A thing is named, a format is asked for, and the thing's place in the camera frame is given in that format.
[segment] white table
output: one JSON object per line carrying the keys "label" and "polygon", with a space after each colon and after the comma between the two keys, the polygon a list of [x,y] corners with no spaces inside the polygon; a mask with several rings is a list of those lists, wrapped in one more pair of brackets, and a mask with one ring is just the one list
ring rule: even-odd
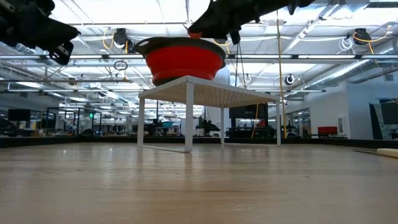
{"label": "white table", "polygon": [[[280,98],[270,94],[258,93],[253,90],[220,84],[217,82],[185,76],[144,91],[139,97],[138,139],[140,147],[163,149],[177,152],[191,152],[193,144],[193,105],[221,108],[221,143],[224,144],[224,108],[255,105],[260,103],[276,103],[276,130],[280,127]],[[186,104],[185,150],[144,146],[145,99],[162,100]],[[277,131],[277,145],[280,146],[280,131]]]}

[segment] red collapsible bowl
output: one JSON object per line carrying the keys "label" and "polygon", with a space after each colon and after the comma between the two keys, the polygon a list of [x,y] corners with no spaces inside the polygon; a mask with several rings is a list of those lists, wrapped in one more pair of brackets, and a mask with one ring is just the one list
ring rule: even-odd
{"label": "red collapsible bowl", "polygon": [[144,56],[155,86],[185,75],[213,80],[225,66],[224,50],[201,39],[152,37],[138,42],[134,50]]}

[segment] wooden surface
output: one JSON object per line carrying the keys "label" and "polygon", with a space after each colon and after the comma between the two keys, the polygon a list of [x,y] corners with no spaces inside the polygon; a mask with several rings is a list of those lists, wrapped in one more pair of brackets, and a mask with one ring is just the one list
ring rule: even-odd
{"label": "wooden surface", "polygon": [[2,224],[395,224],[397,212],[398,160],[346,147],[0,149]]}

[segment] yellow pole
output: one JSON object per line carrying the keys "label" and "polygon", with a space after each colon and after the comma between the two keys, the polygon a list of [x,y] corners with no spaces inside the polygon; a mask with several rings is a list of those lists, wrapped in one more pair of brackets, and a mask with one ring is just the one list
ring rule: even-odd
{"label": "yellow pole", "polygon": [[285,117],[285,96],[284,89],[282,85],[282,46],[280,45],[280,30],[279,30],[279,13],[276,10],[276,25],[278,30],[278,51],[279,51],[279,87],[280,87],[280,95],[282,97],[282,116],[284,117],[284,138],[286,138],[286,117]]}

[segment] wooden floor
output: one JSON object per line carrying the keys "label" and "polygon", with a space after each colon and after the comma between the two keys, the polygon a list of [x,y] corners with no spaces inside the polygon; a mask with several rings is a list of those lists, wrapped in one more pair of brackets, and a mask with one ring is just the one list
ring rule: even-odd
{"label": "wooden floor", "polygon": [[396,224],[397,214],[398,159],[346,147],[0,149],[2,224]]}

